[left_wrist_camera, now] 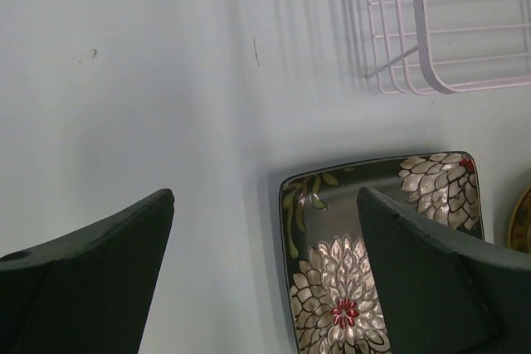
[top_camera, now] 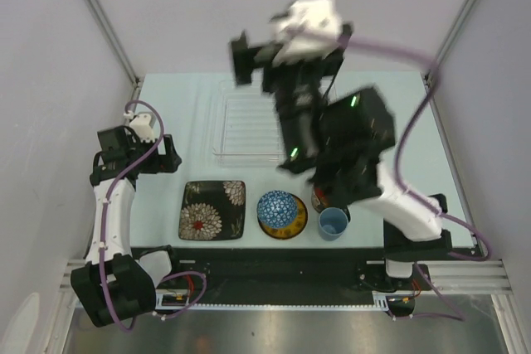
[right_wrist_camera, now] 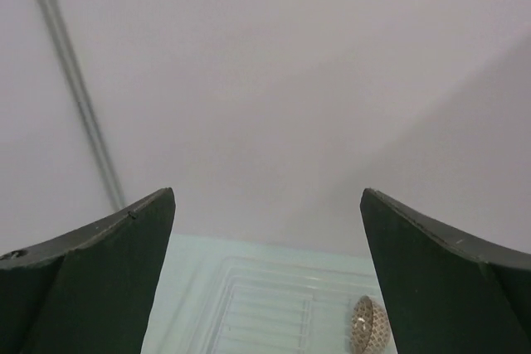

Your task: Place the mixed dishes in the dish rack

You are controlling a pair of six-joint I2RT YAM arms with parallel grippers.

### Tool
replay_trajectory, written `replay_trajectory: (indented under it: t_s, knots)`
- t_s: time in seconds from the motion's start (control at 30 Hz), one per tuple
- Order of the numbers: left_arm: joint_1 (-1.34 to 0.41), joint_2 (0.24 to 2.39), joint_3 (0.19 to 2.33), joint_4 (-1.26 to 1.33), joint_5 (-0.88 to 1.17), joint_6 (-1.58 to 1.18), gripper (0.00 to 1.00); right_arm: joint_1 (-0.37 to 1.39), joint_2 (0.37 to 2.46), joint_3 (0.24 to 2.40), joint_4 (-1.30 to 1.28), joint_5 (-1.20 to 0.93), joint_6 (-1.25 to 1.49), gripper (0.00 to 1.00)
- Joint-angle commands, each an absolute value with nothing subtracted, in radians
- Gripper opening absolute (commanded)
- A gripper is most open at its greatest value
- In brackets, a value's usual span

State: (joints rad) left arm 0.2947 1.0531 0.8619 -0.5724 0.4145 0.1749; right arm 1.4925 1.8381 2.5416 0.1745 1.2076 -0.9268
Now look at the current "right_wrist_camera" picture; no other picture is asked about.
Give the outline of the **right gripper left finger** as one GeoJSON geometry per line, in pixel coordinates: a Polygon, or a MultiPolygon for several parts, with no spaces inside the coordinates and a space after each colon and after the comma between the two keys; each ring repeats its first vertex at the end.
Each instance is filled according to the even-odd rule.
{"type": "Polygon", "coordinates": [[[139,353],[175,214],[169,187],[1,257],[3,353],[139,353]]]}

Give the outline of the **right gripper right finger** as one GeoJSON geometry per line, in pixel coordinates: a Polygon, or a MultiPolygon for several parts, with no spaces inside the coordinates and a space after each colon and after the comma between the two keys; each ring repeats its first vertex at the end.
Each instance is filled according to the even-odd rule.
{"type": "Polygon", "coordinates": [[[529,254],[371,188],[360,212],[398,352],[530,351],[529,254]]]}

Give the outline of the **beige patterned bowl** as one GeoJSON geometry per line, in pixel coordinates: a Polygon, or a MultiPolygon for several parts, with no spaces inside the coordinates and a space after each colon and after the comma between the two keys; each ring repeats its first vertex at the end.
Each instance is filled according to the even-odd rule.
{"type": "Polygon", "coordinates": [[[353,307],[350,347],[355,354],[381,354],[391,338],[391,327],[382,305],[363,295],[353,307]]]}

